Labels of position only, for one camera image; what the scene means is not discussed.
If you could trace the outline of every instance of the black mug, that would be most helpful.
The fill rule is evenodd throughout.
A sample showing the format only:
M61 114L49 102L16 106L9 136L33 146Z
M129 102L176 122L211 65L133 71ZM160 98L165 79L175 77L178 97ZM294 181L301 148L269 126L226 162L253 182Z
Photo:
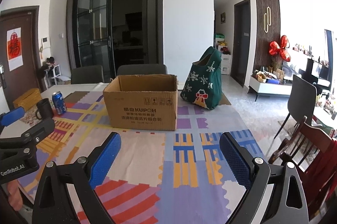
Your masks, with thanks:
M37 104L37 111L35 112L35 116L38 120L44 120L46 118L54 117L54 112L52 106L50 105L49 99L42 99Z

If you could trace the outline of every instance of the red balloon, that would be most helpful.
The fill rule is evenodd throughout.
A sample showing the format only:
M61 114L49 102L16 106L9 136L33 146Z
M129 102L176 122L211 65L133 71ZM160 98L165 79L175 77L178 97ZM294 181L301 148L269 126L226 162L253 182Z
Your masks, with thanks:
M290 62L290 60L291 60L291 57L290 57L289 53L284 48L281 49L280 56L286 62Z
M269 43L269 54L275 56L280 52L281 48L279 44L275 41Z
M288 37L286 35L283 35L281 37L281 48L286 48L289 43Z

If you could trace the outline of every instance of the gray chair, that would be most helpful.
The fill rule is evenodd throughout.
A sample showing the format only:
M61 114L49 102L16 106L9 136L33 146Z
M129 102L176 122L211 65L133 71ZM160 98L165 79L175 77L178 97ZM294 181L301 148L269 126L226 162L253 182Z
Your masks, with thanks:
M121 65L117 70L117 75L151 75L167 74L164 64L128 64Z
M311 126L312 116L316 104L316 87L307 81L293 75L293 86L288 100L288 115L274 138L281 132L290 115L297 124L300 124L304 116L307 117L306 124Z
M104 83L103 67L101 65L84 66L71 71L71 84Z

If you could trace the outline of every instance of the green bag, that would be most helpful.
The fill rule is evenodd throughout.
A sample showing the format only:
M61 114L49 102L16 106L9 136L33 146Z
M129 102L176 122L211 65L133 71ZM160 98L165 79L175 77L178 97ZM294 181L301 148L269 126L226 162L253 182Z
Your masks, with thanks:
M183 100L214 109L220 102L221 53L210 46L198 62L192 64L183 91Z

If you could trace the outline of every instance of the wood slat wall panel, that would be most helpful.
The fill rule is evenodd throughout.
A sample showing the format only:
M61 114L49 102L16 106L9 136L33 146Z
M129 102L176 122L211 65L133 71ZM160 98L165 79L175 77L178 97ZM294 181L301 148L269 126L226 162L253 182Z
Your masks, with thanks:
M253 69L260 69L261 66L271 66L271 57L268 53L269 43L276 41L280 44L281 19L279 0L256 0L257 5L257 36ZM263 26L264 14L267 7L271 9L271 26L268 33L265 33Z

